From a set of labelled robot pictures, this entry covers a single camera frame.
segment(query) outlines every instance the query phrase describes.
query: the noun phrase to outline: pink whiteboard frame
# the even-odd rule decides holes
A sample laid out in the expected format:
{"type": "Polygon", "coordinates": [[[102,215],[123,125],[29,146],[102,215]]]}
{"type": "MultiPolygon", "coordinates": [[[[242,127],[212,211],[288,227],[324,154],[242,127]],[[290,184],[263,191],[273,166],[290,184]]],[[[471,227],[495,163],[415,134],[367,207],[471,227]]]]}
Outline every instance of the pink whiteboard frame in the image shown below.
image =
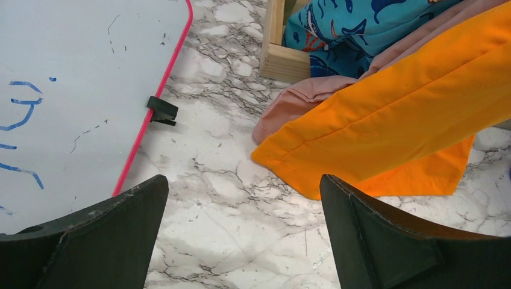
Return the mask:
{"type": "MultiPolygon", "coordinates": [[[[179,38],[176,48],[174,49],[174,53],[172,54],[171,61],[169,62],[169,65],[167,66],[167,69],[165,70],[165,73],[163,74],[163,78],[161,79],[160,86],[158,86],[158,90],[156,90],[156,94],[154,96],[157,98],[160,98],[161,93],[163,92],[163,89],[165,88],[167,79],[169,78],[169,75],[172,72],[172,68],[174,67],[174,64],[177,60],[179,52],[181,51],[181,48],[183,47],[184,40],[186,39],[186,36],[188,35],[188,31],[190,30],[190,27],[192,26],[193,8],[192,8],[192,3],[190,2],[190,0],[186,0],[186,5],[188,6],[188,21],[186,22],[186,25],[184,26],[184,29],[183,29],[183,33],[181,33],[181,37],[179,38]]],[[[130,167],[133,164],[133,160],[135,159],[137,150],[139,149],[139,146],[142,142],[144,133],[147,130],[147,127],[149,126],[149,121],[151,120],[152,114],[153,114],[153,110],[149,110],[144,118],[142,127],[140,128],[139,134],[137,135],[137,138],[135,139],[135,143],[133,144],[133,147],[131,148],[131,152],[130,152],[130,155],[128,156],[128,160],[126,161],[126,164],[124,165],[124,168],[122,169],[121,176],[119,177],[119,180],[117,181],[117,185],[115,186],[115,189],[112,193],[112,197],[117,196],[121,192],[122,185],[124,184],[124,181],[126,180],[126,177],[128,176],[128,172],[130,171],[130,167]]]]}

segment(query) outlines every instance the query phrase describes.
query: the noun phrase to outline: black clip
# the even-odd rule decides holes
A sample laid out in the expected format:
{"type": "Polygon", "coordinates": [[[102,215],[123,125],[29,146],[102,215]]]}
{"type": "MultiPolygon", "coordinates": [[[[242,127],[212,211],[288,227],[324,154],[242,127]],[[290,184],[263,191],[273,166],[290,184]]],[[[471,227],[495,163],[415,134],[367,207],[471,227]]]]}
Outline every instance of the black clip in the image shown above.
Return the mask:
{"type": "Polygon", "coordinates": [[[151,96],[147,102],[147,107],[154,110],[154,113],[151,117],[151,122],[159,122],[172,126],[176,125],[174,120],[177,117],[177,111],[179,108],[175,105],[151,96]]]}

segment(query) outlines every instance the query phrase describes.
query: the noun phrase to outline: blue fabric with fish print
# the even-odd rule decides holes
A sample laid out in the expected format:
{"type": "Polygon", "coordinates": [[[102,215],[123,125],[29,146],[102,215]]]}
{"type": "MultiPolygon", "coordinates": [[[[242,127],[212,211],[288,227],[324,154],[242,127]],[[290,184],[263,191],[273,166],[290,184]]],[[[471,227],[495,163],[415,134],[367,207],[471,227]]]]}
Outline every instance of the blue fabric with fish print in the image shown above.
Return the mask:
{"type": "Polygon", "coordinates": [[[460,0],[312,0],[286,24],[283,45],[310,53],[312,77],[358,78],[372,59],[460,0]]]}

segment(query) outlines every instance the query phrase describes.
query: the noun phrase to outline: whiteboard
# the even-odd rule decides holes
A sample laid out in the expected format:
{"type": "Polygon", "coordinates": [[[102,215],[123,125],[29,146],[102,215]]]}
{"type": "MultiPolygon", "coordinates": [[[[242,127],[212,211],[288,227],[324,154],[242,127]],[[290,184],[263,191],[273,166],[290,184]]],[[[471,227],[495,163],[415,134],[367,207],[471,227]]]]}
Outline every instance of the whiteboard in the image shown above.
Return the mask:
{"type": "Polygon", "coordinates": [[[191,21],[189,0],[0,0],[0,233],[118,193],[191,21]]]}

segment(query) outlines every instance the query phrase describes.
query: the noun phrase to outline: folded cloth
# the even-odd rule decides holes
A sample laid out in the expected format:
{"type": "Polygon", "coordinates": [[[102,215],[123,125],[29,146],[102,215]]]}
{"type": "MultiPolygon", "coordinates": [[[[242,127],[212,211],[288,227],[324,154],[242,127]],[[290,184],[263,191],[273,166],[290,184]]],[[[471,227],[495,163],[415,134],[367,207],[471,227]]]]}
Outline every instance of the folded cloth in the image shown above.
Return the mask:
{"type": "MultiPolygon", "coordinates": [[[[379,70],[416,52],[431,39],[446,30],[509,0],[464,0],[452,6],[405,38],[378,54],[367,72],[358,80],[369,77],[379,70]]],[[[264,110],[252,136],[260,144],[277,132],[286,122],[295,120],[328,99],[333,93],[357,82],[345,76],[326,76],[300,81],[281,92],[264,110]]]]}
{"type": "Polygon", "coordinates": [[[459,2],[312,0],[287,20],[283,45],[310,53],[312,77],[358,78],[376,55],[459,2]]]}
{"type": "Polygon", "coordinates": [[[510,14],[506,1],[339,90],[252,159],[311,199],[323,174],[372,196],[452,194],[471,136],[511,119],[510,14]]]}

